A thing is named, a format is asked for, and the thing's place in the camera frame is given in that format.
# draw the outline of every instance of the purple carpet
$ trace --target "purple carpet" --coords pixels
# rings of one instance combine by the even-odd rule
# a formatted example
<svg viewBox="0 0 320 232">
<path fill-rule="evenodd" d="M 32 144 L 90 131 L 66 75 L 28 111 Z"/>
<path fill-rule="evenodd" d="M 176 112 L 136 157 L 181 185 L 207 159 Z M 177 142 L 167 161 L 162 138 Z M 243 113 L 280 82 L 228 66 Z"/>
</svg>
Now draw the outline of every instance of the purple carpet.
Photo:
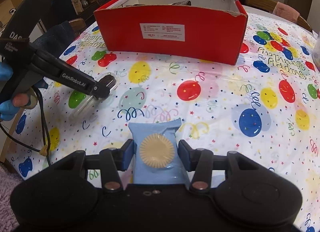
<svg viewBox="0 0 320 232">
<path fill-rule="evenodd" d="M 0 232 L 10 232 L 19 225 L 10 207 L 10 195 L 20 182 L 18 174 L 9 173 L 0 164 Z"/>
</svg>

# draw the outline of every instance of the box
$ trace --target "box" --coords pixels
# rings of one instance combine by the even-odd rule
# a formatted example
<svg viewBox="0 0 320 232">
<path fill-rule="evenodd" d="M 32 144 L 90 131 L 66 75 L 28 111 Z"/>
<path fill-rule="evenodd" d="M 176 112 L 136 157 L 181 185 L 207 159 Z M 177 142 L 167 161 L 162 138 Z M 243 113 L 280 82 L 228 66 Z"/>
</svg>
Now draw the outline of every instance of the box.
<svg viewBox="0 0 320 232">
<path fill-rule="evenodd" d="M 193 57 L 235 65 L 248 15 L 238 0 L 112 0 L 94 12 L 110 51 Z"/>
</svg>

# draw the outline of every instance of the finger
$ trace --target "finger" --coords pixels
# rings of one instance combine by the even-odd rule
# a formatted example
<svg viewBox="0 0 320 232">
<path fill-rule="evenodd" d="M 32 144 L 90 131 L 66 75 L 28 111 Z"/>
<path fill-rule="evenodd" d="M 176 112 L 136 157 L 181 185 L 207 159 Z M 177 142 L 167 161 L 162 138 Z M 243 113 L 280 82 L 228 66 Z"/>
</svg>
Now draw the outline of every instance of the finger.
<svg viewBox="0 0 320 232">
<path fill-rule="evenodd" d="M 14 114 L 1 114 L 0 118 L 4 121 L 11 121 L 14 116 Z"/>
<path fill-rule="evenodd" d="M 12 75 L 12 68 L 6 63 L 0 63 L 0 81 L 8 81 Z"/>
<path fill-rule="evenodd" d="M 13 106 L 12 102 L 10 100 L 7 100 L 0 104 L 0 112 L 1 114 L 9 114 L 9 115 L 15 115 L 19 111 L 19 107 Z"/>
<path fill-rule="evenodd" d="M 30 98 L 27 94 L 17 94 L 13 99 L 12 99 L 12 104 L 15 107 L 21 107 L 25 106 L 30 102 Z"/>
<path fill-rule="evenodd" d="M 35 87 L 48 89 L 49 85 L 46 83 L 45 80 L 41 79 L 38 83 L 35 84 Z"/>
</svg>

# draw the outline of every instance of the tablecloth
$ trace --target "tablecloth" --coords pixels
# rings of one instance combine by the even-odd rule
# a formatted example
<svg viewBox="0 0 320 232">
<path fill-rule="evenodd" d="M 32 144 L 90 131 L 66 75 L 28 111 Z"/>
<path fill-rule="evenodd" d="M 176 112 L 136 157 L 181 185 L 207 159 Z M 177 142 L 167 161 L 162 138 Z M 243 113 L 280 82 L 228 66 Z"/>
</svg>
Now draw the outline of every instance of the tablecloth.
<svg viewBox="0 0 320 232">
<path fill-rule="evenodd" d="M 203 39 L 212 50 L 219 33 Z M 226 42 L 233 41 L 232 32 Z M 69 115 L 85 98 L 46 79 L 42 91 L 51 135 L 51 161 L 75 150 L 98 154 L 119 148 L 132 138 L 129 122 L 159 123 L 181 118 L 177 141 L 226 155 L 236 150 L 301 190 L 303 205 L 295 221 L 301 230 L 320 229 L 320 93 L 319 72 L 311 53 L 315 39 L 299 26 L 249 14 L 241 53 L 235 66 L 174 55 L 110 52 L 99 27 L 90 26 L 60 57 L 98 79 L 113 72 L 118 88 L 107 100 L 73 123 Z M 25 110 L 16 139 L 40 149 L 39 107 Z M 7 155 L 24 179 L 47 167 L 38 153 L 13 144 Z M 130 182 L 132 168 L 121 174 Z M 212 186 L 223 181 L 213 172 Z M 100 173 L 88 180 L 101 186 Z"/>
</svg>

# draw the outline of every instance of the pink towel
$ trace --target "pink towel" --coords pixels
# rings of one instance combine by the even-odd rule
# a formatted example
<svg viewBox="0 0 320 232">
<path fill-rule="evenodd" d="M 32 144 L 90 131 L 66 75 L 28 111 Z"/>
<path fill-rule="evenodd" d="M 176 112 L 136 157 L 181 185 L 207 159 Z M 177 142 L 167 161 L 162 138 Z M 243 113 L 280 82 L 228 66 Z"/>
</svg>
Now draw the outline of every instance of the pink towel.
<svg viewBox="0 0 320 232">
<path fill-rule="evenodd" d="M 273 15 L 277 15 L 283 19 L 289 20 L 293 23 L 297 23 L 300 13 L 294 8 L 278 2 L 275 9 L 273 10 Z"/>
</svg>

